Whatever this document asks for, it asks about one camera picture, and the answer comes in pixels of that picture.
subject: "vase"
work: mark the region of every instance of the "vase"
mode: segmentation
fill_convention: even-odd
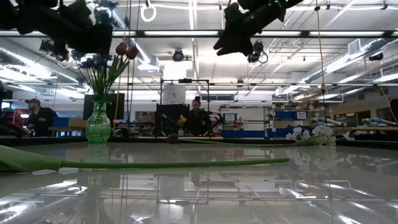
[[[93,114],[87,120],[86,138],[89,143],[106,143],[111,137],[111,121],[106,115],[106,103],[94,101]]]

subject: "fluorescent light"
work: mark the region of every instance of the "fluorescent light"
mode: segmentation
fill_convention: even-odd
[[[327,95],[325,95],[325,99],[330,99],[330,98],[333,98],[333,97],[336,97],[336,96],[338,96],[339,94],[327,94]],[[323,100],[323,97],[324,96],[319,96],[317,99],[318,100]]]
[[[262,31],[261,34],[254,34],[254,36],[299,36],[301,31]]]
[[[157,36],[157,35],[169,35],[169,36],[173,36],[173,35],[178,35],[178,36],[191,36],[191,35],[197,35],[197,36],[201,36],[201,35],[213,35],[216,36],[218,35],[218,31],[216,30],[187,30],[187,31],[172,31],[172,30],[168,30],[168,31],[145,31],[144,35],[148,35],[148,36]]]
[[[76,98],[76,99],[83,99],[85,97],[84,94],[78,93],[76,91],[64,90],[64,89],[58,89],[55,91],[64,96],[69,96],[69,97]]]
[[[8,36],[28,36],[28,35],[37,35],[41,37],[46,37],[47,35],[39,32],[39,31],[33,31],[28,34],[20,35],[20,33],[17,30],[2,30],[0,31],[0,35],[8,35]]]
[[[20,90],[31,91],[31,92],[33,92],[33,93],[36,92],[35,89],[33,89],[33,88],[31,88],[31,87],[28,87],[28,86],[25,86],[25,85],[18,85],[18,86],[15,86],[15,85],[8,85],[8,86],[13,87],[13,88],[17,88],[17,89],[20,89]]]
[[[317,196],[296,196],[297,199],[316,199]]]
[[[383,35],[383,31],[312,31],[310,36],[380,36]]]
[[[353,94],[353,93],[356,93],[357,91],[359,91],[359,90],[362,90],[363,88],[357,88],[357,89],[355,89],[355,90],[350,90],[350,91],[348,91],[348,92],[346,92],[346,93],[344,93],[344,94]]]
[[[373,83],[388,82],[398,78],[398,73],[392,75],[384,75],[381,78],[373,80]]]
[[[136,31],[114,31],[114,36],[120,36],[120,37],[129,37],[129,36],[135,36]]]

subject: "air duct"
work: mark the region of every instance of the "air duct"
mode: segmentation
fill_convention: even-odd
[[[66,68],[62,68],[56,63],[53,63],[29,50],[23,49],[4,38],[0,39],[0,52],[14,58],[18,62],[22,62],[26,67],[29,67],[32,70],[33,74],[37,76],[50,76],[52,72],[56,72],[57,74],[68,78],[70,82],[77,82],[75,80],[77,77],[76,73],[69,71]]]
[[[300,83],[311,83],[322,76],[326,76],[335,72],[347,65],[350,65],[356,62],[359,59],[370,57],[374,54],[378,54],[380,52],[385,51],[387,45],[394,43],[397,39],[377,39],[370,41],[368,39],[357,39],[354,42],[348,45],[349,49],[347,52],[340,54],[337,57],[334,57],[328,61],[326,61],[322,66],[314,68],[309,71],[304,77],[301,79]],[[287,86],[282,89],[276,89],[276,95],[284,95],[291,93],[292,91],[298,89],[299,86]]]

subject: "computer monitor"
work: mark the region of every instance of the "computer monitor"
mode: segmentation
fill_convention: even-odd
[[[106,104],[106,115],[112,121],[116,112],[116,99],[118,94],[107,94],[105,96]],[[83,119],[87,120],[93,114],[94,110],[94,95],[85,95],[85,102],[83,106]],[[124,94],[119,93],[118,113],[116,119],[124,119]]]

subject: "window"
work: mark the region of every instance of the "window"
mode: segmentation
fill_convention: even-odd
[[[358,125],[363,125],[364,123],[362,122],[362,119],[370,118],[371,117],[371,111],[357,112],[356,113],[356,117],[357,117]]]
[[[385,119],[388,121],[394,121],[392,117],[390,108],[381,108],[376,110],[376,114],[378,118]]]
[[[365,94],[359,94],[358,100],[365,100]]]

